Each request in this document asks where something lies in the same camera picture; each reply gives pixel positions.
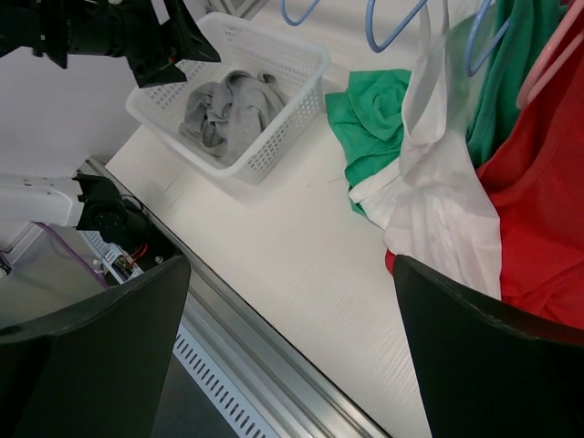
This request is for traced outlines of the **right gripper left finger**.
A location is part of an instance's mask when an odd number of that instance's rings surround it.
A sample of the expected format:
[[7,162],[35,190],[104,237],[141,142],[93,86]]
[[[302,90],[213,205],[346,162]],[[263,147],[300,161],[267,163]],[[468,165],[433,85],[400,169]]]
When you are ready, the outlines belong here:
[[150,436],[190,276],[178,255],[2,329],[2,436]]

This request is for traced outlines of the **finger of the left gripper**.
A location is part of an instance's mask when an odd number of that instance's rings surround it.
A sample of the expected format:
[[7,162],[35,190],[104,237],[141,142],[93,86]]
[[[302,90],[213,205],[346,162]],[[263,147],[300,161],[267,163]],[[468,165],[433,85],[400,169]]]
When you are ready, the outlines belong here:
[[177,60],[218,63],[221,57],[196,25],[182,0],[168,2],[169,32]]
[[187,80],[186,75],[176,66],[174,58],[162,61],[142,59],[134,62],[134,77],[139,88],[151,88]]

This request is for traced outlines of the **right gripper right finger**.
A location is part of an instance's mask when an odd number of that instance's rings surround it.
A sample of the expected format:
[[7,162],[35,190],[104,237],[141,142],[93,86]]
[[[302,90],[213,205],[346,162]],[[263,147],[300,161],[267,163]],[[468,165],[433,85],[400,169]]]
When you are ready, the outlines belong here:
[[432,436],[582,436],[582,330],[406,255],[396,258],[393,279]]

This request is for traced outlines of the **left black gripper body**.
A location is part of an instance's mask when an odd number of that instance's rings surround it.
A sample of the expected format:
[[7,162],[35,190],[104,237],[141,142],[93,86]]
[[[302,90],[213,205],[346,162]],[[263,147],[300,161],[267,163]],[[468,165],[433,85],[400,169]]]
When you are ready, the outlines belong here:
[[[168,12],[168,2],[163,5]],[[160,22],[151,1],[125,1],[122,3],[123,50],[134,76],[134,62],[142,59],[162,61],[176,59],[169,32],[169,18]]]

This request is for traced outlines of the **grey tank top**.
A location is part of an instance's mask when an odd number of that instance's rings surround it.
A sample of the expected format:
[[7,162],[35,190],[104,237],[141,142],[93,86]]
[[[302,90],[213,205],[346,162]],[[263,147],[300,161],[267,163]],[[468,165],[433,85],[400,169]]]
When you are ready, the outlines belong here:
[[285,106],[275,76],[233,70],[221,81],[202,84],[190,94],[179,132],[230,166]]

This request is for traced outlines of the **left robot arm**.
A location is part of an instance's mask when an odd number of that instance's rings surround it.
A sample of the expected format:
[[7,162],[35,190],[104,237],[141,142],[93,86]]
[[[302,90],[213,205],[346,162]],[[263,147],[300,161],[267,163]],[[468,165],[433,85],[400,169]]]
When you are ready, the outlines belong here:
[[[68,56],[123,57],[141,89],[186,81],[183,60],[218,63],[221,57],[182,1],[164,4],[160,22],[150,1],[4,1],[1,54],[21,47],[67,68]],[[1,218],[46,227],[97,231],[107,243],[146,245],[151,222],[108,178],[1,176]]]

